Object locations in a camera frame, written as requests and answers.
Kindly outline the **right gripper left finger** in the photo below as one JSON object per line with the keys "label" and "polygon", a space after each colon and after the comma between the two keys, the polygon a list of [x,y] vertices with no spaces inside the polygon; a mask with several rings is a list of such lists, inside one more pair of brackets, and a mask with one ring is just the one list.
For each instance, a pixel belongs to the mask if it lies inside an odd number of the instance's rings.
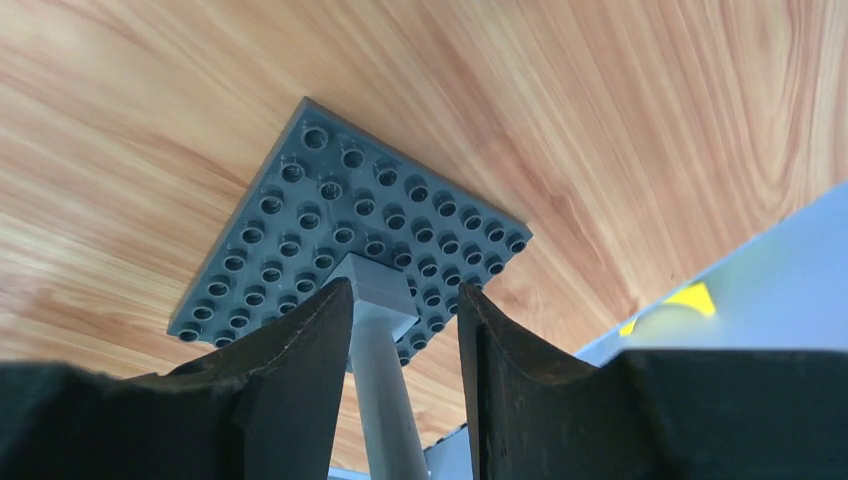
{"label": "right gripper left finger", "polygon": [[324,479],[347,368],[350,282],[165,375],[1,366],[5,479]]}

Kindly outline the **metal tin box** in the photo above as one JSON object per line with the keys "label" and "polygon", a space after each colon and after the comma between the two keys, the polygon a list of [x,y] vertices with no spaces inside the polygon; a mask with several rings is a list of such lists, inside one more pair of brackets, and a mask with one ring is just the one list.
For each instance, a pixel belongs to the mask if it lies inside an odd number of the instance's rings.
{"label": "metal tin box", "polygon": [[419,453],[412,453],[413,431],[409,426],[376,430],[376,435],[365,436],[366,452],[371,458],[371,447],[377,449],[377,475],[337,467],[330,467],[327,479],[473,479],[470,434],[467,423],[462,424],[435,444]]}

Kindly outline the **grey lego baseplate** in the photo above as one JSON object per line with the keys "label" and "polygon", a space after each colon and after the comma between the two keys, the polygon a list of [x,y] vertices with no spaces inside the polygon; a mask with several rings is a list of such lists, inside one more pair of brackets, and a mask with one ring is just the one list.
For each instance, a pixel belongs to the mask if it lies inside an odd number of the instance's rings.
{"label": "grey lego baseplate", "polygon": [[397,270],[417,309],[407,364],[523,252],[521,221],[303,98],[172,314],[178,340],[226,346],[294,310],[356,254]]}

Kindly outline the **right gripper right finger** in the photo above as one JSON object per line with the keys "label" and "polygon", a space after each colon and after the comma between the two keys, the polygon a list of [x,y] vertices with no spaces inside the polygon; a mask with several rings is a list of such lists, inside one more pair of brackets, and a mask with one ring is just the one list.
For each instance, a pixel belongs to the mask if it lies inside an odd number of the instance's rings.
{"label": "right gripper right finger", "polygon": [[847,356],[624,350],[584,362],[458,291],[477,479],[843,479]]}

